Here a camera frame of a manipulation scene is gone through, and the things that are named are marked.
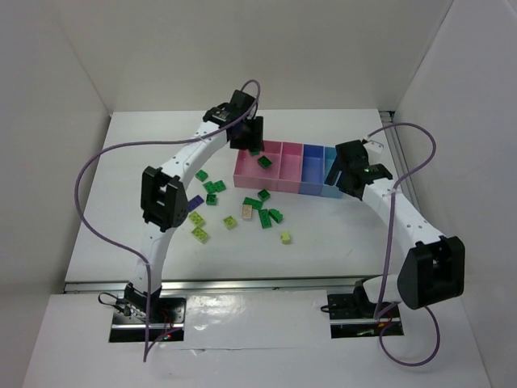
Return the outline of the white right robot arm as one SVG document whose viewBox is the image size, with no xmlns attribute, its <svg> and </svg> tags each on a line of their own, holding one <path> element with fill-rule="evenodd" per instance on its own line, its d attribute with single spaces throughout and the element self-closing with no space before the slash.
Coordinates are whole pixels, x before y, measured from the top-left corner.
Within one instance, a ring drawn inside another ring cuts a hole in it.
<svg viewBox="0 0 517 388">
<path fill-rule="evenodd" d="M 363 201 L 388 227 L 387 247 L 397 243 L 402 262 L 399 272 L 387 269 L 380 276 L 356 283 L 357 292 L 370 303 L 401 302 L 412 310 L 459 297 L 464 292 L 465 246 L 429 223 L 395 186 L 382 164 L 371 164 L 365 141 L 335 146 L 336 157 L 325 183 Z"/>
</svg>

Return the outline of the large pink container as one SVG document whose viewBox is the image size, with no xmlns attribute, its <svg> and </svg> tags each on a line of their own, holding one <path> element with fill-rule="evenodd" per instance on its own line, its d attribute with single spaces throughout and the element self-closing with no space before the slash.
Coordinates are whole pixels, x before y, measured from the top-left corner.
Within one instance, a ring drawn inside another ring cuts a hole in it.
<svg viewBox="0 0 517 388">
<path fill-rule="evenodd" d="M 280 177 L 280 159 L 282 143 L 264 141 L 264 151 L 258 156 L 251 156 L 247 150 L 239 150 L 233 172 L 236 188 L 276 191 Z M 268 168 L 259 165 L 259 158 L 265 156 L 271 161 Z"/>
</svg>

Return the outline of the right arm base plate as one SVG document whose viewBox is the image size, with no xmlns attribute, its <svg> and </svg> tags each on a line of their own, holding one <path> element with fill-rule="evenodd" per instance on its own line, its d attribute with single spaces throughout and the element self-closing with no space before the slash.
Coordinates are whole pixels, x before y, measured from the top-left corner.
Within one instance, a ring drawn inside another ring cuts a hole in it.
<svg viewBox="0 0 517 388">
<path fill-rule="evenodd" d="M 380 319 L 373 317 L 374 309 L 374 303 L 354 292 L 328 294 L 320 311 L 329 317 L 332 339 L 378 337 L 382 330 L 387 336 L 404 335 L 397 307 Z"/>
</svg>

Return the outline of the green lego brick pair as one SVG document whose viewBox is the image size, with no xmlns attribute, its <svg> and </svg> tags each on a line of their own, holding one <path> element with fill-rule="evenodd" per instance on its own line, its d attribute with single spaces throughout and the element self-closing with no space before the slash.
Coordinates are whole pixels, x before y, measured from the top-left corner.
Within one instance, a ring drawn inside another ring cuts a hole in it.
<svg viewBox="0 0 517 388">
<path fill-rule="evenodd" d="M 225 183 L 222 180 L 214 183 L 217 192 L 223 192 L 226 189 Z"/>
<path fill-rule="evenodd" d="M 216 185 L 212 181 L 204 183 L 203 187 L 206 190 L 207 194 L 214 194 L 217 192 Z"/>
</svg>

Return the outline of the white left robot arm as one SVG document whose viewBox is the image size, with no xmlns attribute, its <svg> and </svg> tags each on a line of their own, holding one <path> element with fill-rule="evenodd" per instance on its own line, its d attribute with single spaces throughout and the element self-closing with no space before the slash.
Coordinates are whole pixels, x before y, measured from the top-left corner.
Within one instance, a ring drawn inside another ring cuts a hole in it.
<svg viewBox="0 0 517 388">
<path fill-rule="evenodd" d="M 186 190 L 201 167 L 226 144 L 239 150 L 263 149 L 263 118 L 246 119 L 230 129 L 201 123 L 179 152 L 159 167 L 146 167 L 141 179 L 145 222 L 140 254 L 124 300 L 152 318 L 159 304 L 162 272 L 170 240 L 188 215 Z"/>
</svg>

